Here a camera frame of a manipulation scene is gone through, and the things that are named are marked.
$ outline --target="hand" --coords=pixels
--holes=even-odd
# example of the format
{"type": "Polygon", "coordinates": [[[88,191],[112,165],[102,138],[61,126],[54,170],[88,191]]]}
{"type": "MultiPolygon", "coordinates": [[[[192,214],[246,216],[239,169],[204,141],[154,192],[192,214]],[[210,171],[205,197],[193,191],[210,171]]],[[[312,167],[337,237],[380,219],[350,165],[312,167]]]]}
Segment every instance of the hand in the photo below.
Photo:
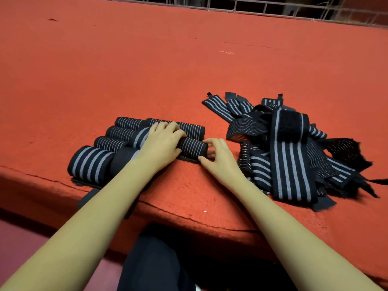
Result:
{"type": "Polygon", "coordinates": [[[182,152],[177,148],[182,137],[186,137],[186,133],[179,128],[176,122],[155,123],[150,127],[148,138],[136,158],[150,164],[150,168],[157,173],[173,162],[182,152]]]}
{"type": "Polygon", "coordinates": [[[235,191],[235,187],[241,181],[246,181],[246,178],[236,161],[232,152],[224,139],[210,138],[203,141],[209,147],[214,147],[208,150],[208,159],[214,159],[214,162],[209,161],[203,156],[199,156],[198,160],[201,165],[206,168],[215,178],[230,191],[235,191]]]}

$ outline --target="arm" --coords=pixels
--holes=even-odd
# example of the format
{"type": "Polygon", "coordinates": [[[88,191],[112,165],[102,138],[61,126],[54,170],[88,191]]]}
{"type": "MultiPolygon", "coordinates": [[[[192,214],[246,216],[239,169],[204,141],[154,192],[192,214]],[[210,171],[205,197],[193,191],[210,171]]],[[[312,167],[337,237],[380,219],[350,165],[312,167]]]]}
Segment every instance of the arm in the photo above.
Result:
{"type": "Polygon", "coordinates": [[[201,164],[247,208],[299,291],[382,290],[248,181],[223,139],[201,164]]]}
{"type": "Polygon", "coordinates": [[[150,128],[139,154],[66,222],[2,286],[5,290],[83,290],[128,208],[155,173],[181,152],[177,123],[150,128]]]}

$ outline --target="left hand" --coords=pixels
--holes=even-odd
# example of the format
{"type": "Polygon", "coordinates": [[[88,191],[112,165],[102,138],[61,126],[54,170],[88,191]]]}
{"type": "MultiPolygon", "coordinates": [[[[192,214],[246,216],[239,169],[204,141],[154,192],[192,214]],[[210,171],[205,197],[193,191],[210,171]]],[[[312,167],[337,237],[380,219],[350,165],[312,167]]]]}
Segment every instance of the left hand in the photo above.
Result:
{"type": "Polygon", "coordinates": [[[156,173],[173,162],[182,152],[177,148],[182,137],[186,137],[186,133],[176,122],[155,123],[150,127],[148,138],[136,158],[150,164],[156,173]]]}

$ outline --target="metal railing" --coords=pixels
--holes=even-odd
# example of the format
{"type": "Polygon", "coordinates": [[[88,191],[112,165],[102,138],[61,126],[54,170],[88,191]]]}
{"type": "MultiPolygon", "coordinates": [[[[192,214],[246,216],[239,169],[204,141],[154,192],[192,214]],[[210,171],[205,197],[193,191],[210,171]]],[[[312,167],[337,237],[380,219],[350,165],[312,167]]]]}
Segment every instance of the metal railing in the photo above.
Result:
{"type": "Polygon", "coordinates": [[[191,6],[189,5],[189,0],[163,0],[162,2],[150,2],[149,0],[112,0],[112,1],[127,1],[134,3],[146,3],[146,4],[154,4],[154,5],[165,5],[165,6],[178,6],[178,7],[186,7],[193,9],[202,9],[202,10],[212,10],[212,11],[221,11],[221,12],[233,12],[240,14],[254,14],[254,15],[265,15],[265,16],[273,16],[273,17],[285,17],[285,18],[295,18],[295,19],[303,19],[303,20],[312,20],[312,21],[323,21],[323,22],[335,22],[335,23],[343,23],[343,24],[354,24],[354,25],[366,25],[366,26],[378,26],[387,28],[388,25],[379,24],[376,22],[377,18],[385,17],[386,22],[388,24],[388,12],[376,12],[372,10],[362,10],[362,9],[350,9],[343,8],[342,5],[333,6],[333,0],[328,0],[325,6],[320,5],[307,5],[307,4],[297,4],[297,3],[286,3],[286,2],[271,2],[271,1],[259,1],[259,0],[225,0],[225,1],[234,1],[233,9],[219,9],[211,7],[211,0],[202,0],[206,2],[202,2],[205,6],[191,6]],[[251,12],[251,11],[242,11],[237,10],[238,2],[247,2],[247,3],[259,3],[263,5],[263,10],[261,12],[251,12]],[[284,14],[273,14],[268,13],[268,5],[278,5],[286,6],[293,8],[292,15],[284,15],[284,14]],[[312,9],[320,9],[322,10],[322,14],[319,18],[311,18],[311,17],[303,17],[298,16],[301,9],[303,8],[312,8],[312,9]],[[352,19],[354,15],[367,15],[365,21],[360,21],[357,19],[352,19]]]}

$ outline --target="red fabric covering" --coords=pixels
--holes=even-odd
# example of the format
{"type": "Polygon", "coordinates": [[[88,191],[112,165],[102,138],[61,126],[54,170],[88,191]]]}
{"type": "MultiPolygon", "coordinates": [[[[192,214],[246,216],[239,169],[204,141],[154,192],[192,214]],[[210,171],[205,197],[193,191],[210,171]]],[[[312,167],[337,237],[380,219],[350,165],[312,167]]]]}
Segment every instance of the red fabric covering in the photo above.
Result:
{"type": "MultiPolygon", "coordinates": [[[[70,182],[73,153],[117,116],[228,124],[206,93],[251,103],[284,93],[330,137],[353,137],[388,175],[388,31],[101,0],[0,0],[1,205],[60,227],[88,188],[70,182]]],[[[229,143],[237,157],[239,146],[229,143]]],[[[363,272],[388,279],[388,196],[362,192],[321,213],[279,204],[363,272]]],[[[255,226],[201,166],[176,161],[142,195],[113,249],[150,221],[267,249],[255,226]]]]}

